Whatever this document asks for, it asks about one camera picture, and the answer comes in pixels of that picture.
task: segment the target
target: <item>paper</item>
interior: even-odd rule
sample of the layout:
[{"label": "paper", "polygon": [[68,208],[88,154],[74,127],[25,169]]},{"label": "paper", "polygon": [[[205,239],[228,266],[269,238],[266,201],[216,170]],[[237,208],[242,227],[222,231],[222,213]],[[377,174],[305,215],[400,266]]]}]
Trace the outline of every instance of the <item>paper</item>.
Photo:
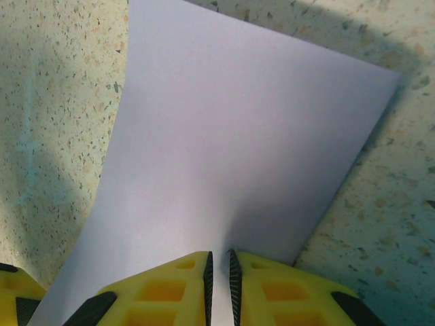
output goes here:
[{"label": "paper", "polygon": [[178,0],[130,0],[122,100],[91,216],[30,326],[99,289],[213,251],[214,325],[231,325],[225,252],[291,262],[399,76]]}]

